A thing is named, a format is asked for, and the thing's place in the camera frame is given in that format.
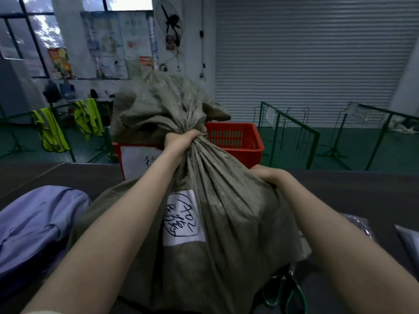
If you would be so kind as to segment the person's right hand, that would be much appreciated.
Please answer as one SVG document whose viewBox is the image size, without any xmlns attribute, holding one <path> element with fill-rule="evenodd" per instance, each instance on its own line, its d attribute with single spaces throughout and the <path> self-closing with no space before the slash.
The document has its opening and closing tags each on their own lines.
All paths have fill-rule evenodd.
<svg viewBox="0 0 419 314">
<path fill-rule="evenodd" d="M 297 180 L 287 171 L 283 169 L 273 168 L 273 183 L 280 190 L 292 187 Z"/>
</svg>

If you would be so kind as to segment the person's left hand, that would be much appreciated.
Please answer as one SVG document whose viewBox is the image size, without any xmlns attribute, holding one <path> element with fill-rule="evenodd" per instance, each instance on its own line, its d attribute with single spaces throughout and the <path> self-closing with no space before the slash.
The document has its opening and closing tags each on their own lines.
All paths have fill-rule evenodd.
<svg viewBox="0 0 419 314">
<path fill-rule="evenodd" d="M 183 143 L 181 141 L 181 135 L 183 134 L 167 133 L 165 136 L 165 142 L 164 142 L 163 154 L 171 162 L 173 162 L 176 167 L 180 165 L 185 152 L 192 144 L 192 143 Z"/>
</svg>

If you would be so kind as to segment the green metal railing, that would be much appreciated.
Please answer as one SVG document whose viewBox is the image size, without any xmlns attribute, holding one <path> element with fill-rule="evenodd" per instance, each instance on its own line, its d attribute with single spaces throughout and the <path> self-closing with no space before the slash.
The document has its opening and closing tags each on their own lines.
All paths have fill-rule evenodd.
<svg viewBox="0 0 419 314">
<path fill-rule="evenodd" d="M 349 102 L 345 116 L 353 169 L 419 174 L 419 112 L 411 116 Z"/>
<path fill-rule="evenodd" d="M 0 159 L 116 163 L 109 136 L 111 98 L 9 108 L 0 103 Z"/>
<path fill-rule="evenodd" d="M 261 102 L 257 128 L 264 144 L 261 164 L 285 170 L 310 169 L 320 132 L 308 125 L 310 108 L 281 111 Z"/>
</svg>

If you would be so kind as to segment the wall-mounted fan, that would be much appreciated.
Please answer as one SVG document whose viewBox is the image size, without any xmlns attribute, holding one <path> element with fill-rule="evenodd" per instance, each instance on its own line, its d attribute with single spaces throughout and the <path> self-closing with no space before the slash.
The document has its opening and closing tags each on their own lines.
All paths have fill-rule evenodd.
<svg viewBox="0 0 419 314">
<path fill-rule="evenodd" d="M 169 1 L 160 0 L 154 7 L 154 12 L 165 38 L 165 49 L 167 51 L 178 49 L 183 36 L 183 26 L 177 10 Z"/>
</svg>

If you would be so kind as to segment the grey-green woven sack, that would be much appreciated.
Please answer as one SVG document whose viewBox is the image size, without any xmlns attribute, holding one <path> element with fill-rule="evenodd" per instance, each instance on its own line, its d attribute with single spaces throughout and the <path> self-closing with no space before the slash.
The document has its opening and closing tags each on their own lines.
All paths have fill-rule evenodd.
<svg viewBox="0 0 419 314">
<path fill-rule="evenodd" d="M 159 71 L 122 85 L 113 100 L 113 142 L 159 145 L 166 133 L 202 132 L 184 155 L 135 256 L 118 301 L 141 311 L 250 314 L 281 267 L 306 258 L 279 191 L 212 144 L 206 122 L 227 110 L 189 79 Z M 163 246 L 168 196 L 193 190 L 206 242 Z"/>
</svg>

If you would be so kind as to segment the large framed window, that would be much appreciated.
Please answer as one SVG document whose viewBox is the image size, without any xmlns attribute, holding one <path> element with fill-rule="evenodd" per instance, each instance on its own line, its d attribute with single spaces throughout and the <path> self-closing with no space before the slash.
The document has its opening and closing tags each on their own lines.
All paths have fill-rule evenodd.
<svg viewBox="0 0 419 314">
<path fill-rule="evenodd" d="M 51 0 L 0 0 L 0 58 L 23 59 L 33 78 L 60 79 L 50 49 L 64 47 Z"/>
</svg>

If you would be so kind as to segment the white paper basket sign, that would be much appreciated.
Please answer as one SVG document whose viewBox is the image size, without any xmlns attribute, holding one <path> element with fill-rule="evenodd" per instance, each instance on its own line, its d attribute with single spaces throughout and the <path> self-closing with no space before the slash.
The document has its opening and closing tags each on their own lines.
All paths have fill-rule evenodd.
<svg viewBox="0 0 419 314">
<path fill-rule="evenodd" d="M 121 146 L 119 149 L 124 180 L 141 178 L 163 152 L 155 147 L 144 146 Z"/>
</svg>

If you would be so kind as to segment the clear plastic bag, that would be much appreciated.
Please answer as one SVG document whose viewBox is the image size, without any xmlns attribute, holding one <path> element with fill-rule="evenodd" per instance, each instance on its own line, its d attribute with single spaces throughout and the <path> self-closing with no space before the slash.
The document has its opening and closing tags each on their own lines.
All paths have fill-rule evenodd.
<svg viewBox="0 0 419 314">
<path fill-rule="evenodd" d="M 366 218 L 341 213 L 341 215 L 350 223 L 352 223 L 354 226 L 359 228 L 361 231 L 365 233 L 370 239 L 372 239 L 374 242 L 377 242 L 376 237 L 374 235 L 374 232 L 369 226 L 369 221 Z"/>
<path fill-rule="evenodd" d="M 419 276 L 419 231 L 394 225 L 403 247 L 406 249 L 414 269 Z"/>
</svg>

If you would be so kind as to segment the black backpack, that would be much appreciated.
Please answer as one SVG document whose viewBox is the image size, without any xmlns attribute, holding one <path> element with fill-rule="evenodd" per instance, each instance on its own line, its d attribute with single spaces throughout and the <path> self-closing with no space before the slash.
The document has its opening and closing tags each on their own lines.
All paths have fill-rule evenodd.
<svg viewBox="0 0 419 314">
<path fill-rule="evenodd" d="M 49 105 L 55 104 L 62 99 L 62 96 L 61 96 L 61 93 L 57 84 L 51 79 L 48 79 L 42 93 Z"/>
</svg>

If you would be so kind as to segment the red plastic basket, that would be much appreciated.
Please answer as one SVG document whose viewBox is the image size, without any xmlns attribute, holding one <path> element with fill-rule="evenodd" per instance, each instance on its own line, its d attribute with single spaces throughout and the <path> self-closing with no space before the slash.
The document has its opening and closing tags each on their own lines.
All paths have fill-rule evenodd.
<svg viewBox="0 0 419 314">
<path fill-rule="evenodd" d="M 260 163 L 262 153 L 265 148 L 258 129 L 254 124 L 239 122 L 207 122 L 206 129 L 208 139 L 212 144 L 231 154 L 247 168 L 252 168 Z M 112 146 L 118 158 L 119 165 L 119 148 L 121 146 L 155 147 L 163 150 L 162 146 L 156 147 L 142 144 L 123 144 L 112 142 Z"/>
</svg>

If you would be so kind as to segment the colourful wall poster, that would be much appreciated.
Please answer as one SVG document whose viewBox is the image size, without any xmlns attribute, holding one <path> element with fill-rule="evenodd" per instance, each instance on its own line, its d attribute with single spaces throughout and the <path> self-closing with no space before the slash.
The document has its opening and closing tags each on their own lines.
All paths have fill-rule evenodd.
<svg viewBox="0 0 419 314">
<path fill-rule="evenodd" d="M 57 79 L 73 79 L 72 66 L 66 48 L 47 49 Z"/>
</svg>

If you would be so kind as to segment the person's left forearm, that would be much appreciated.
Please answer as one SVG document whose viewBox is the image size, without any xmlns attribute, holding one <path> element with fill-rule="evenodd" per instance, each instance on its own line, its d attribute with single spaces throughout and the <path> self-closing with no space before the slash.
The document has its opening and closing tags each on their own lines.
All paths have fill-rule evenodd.
<svg viewBox="0 0 419 314">
<path fill-rule="evenodd" d="M 21 314 L 109 314 L 182 154 L 166 148 L 85 231 Z"/>
</svg>

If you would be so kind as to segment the person's right forearm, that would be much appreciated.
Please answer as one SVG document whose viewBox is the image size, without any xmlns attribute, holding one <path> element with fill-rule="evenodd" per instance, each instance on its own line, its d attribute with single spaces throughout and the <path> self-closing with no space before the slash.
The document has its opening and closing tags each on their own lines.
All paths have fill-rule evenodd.
<svg viewBox="0 0 419 314">
<path fill-rule="evenodd" d="M 313 253 L 355 314 L 419 314 L 419 282 L 293 176 L 277 178 Z"/>
</svg>

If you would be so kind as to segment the wall notice board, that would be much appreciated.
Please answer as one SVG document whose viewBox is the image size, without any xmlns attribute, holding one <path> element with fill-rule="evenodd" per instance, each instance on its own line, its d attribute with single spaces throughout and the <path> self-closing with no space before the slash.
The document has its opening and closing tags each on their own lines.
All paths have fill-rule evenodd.
<svg viewBox="0 0 419 314">
<path fill-rule="evenodd" d="M 80 12 L 96 79 L 128 80 L 158 69 L 153 11 Z"/>
</svg>

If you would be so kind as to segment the white handwritten sack label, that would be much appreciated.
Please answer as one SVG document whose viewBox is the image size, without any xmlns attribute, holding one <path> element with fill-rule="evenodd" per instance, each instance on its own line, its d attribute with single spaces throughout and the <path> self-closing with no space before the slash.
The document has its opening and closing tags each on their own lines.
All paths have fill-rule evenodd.
<svg viewBox="0 0 419 314">
<path fill-rule="evenodd" d="M 165 247 L 188 242 L 206 242 L 193 190 L 182 190 L 168 196 L 163 217 Z"/>
</svg>

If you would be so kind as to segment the grey roller shutter door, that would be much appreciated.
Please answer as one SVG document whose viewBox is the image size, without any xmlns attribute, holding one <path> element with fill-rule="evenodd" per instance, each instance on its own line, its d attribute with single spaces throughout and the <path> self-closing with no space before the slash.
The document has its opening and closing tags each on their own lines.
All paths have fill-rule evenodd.
<svg viewBox="0 0 419 314">
<path fill-rule="evenodd" d="M 419 36 L 419 0 L 216 0 L 215 99 L 234 121 L 269 103 L 332 126 L 387 108 Z"/>
</svg>

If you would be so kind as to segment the yellow high-visibility vest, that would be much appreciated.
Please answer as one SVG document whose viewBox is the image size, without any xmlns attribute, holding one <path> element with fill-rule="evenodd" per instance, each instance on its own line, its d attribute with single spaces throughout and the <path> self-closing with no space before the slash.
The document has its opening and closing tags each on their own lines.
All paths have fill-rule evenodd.
<svg viewBox="0 0 419 314">
<path fill-rule="evenodd" d="M 74 117 L 77 127 L 84 135 L 87 142 L 91 136 L 102 137 L 104 127 L 97 108 L 96 99 L 75 101 Z"/>
<path fill-rule="evenodd" d="M 33 110 L 32 118 L 39 133 L 41 146 L 46 152 L 65 153 L 71 150 L 51 108 Z"/>
</svg>

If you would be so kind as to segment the small framed window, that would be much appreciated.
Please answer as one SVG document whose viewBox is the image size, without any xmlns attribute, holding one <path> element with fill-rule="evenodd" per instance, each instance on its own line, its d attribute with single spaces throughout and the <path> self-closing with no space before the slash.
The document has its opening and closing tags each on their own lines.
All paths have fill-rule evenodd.
<svg viewBox="0 0 419 314">
<path fill-rule="evenodd" d="M 86 11 L 148 11 L 153 0 L 82 0 Z"/>
</svg>

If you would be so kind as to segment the green-handled scissors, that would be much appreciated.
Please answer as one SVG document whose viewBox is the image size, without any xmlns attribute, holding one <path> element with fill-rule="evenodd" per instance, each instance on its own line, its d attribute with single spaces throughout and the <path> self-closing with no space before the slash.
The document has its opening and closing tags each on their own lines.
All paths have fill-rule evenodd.
<svg viewBox="0 0 419 314">
<path fill-rule="evenodd" d="M 294 277 L 294 270 L 294 264 L 280 268 L 261 289 L 264 304 L 278 308 L 280 314 L 308 314 L 306 297 Z"/>
</svg>

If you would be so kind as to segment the lavender blue garment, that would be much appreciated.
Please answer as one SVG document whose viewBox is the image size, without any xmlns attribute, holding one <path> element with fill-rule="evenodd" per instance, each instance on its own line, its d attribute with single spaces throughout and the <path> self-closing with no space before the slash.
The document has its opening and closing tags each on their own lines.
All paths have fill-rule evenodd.
<svg viewBox="0 0 419 314">
<path fill-rule="evenodd" d="M 63 256 L 72 227 L 90 204 L 81 190 L 47 185 L 0 211 L 0 299 L 44 275 Z"/>
</svg>

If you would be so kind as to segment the blue bag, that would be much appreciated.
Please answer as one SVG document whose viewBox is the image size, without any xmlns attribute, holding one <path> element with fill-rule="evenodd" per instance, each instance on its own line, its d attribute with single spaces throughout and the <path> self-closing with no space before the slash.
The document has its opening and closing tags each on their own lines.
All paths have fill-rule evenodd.
<svg viewBox="0 0 419 314">
<path fill-rule="evenodd" d="M 73 84 L 70 84 L 68 79 L 64 79 L 62 83 L 59 84 L 60 92 L 62 98 L 65 100 L 75 100 L 76 99 L 76 89 Z"/>
</svg>

